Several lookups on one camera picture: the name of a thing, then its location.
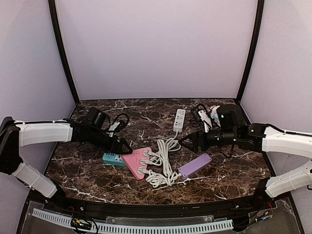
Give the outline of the pink triangular power strip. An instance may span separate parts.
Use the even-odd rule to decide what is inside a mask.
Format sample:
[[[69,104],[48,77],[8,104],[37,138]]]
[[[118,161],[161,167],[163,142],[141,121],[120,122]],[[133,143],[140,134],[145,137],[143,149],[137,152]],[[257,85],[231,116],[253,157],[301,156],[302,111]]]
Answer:
[[[150,159],[149,154],[145,156],[143,153],[144,151],[148,152],[151,150],[152,149],[150,147],[145,147],[145,148],[133,150],[131,154],[122,155],[122,160],[124,161],[128,169],[131,171],[131,173],[134,175],[134,177],[137,180],[142,180],[144,179],[144,176],[145,176],[145,173],[141,172],[141,170],[139,170],[138,172],[138,169],[139,168],[147,169],[147,164],[142,165],[141,160],[144,159],[144,162],[145,162],[146,160]]]

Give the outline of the purple power strip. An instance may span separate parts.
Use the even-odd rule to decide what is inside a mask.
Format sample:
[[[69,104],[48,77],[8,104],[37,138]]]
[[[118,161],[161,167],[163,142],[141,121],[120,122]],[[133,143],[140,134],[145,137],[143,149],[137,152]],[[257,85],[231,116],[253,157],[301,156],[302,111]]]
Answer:
[[[185,180],[206,167],[211,162],[212,158],[208,154],[204,153],[187,164],[179,167],[178,171],[181,174],[182,179]]]

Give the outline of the white power strip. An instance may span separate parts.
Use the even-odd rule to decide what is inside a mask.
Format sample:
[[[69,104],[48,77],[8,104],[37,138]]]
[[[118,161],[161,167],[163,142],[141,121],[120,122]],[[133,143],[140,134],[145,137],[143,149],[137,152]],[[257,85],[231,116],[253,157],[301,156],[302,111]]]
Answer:
[[[175,115],[175,120],[174,120],[174,125],[173,125],[173,131],[181,133],[183,130],[184,126],[184,120],[186,116],[186,110],[184,109],[177,109],[176,115]]]

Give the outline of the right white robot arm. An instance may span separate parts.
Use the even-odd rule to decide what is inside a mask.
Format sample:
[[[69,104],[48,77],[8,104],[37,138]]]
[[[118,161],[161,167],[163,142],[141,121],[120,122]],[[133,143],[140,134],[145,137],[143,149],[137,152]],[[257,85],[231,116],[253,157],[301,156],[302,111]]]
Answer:
[[[282,174],[262,179],[255,196],[273,199],[281,194],[312,184],[312,135],[280,129],[271,124],[252,123],[221,127],[209,132],[198,130],[179,140],[192,152],[206,151],[213,146],[237,146],[240,149],[305,158],[304,164]]]

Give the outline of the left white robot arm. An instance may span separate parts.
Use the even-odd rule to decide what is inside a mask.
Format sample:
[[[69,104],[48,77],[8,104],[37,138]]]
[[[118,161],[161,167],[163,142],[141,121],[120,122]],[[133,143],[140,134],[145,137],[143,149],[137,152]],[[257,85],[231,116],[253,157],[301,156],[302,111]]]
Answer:
[[[44,154],[41,144],[79,142],[92,144],[105,152],[131,154],[125,138],[114,130],[102,129],[95,121],[61,119],[17,121],[5,117],[0,124],[0,172],[15,177],[23,185],[48,200],[64,197],[63,189],[32,163]]]

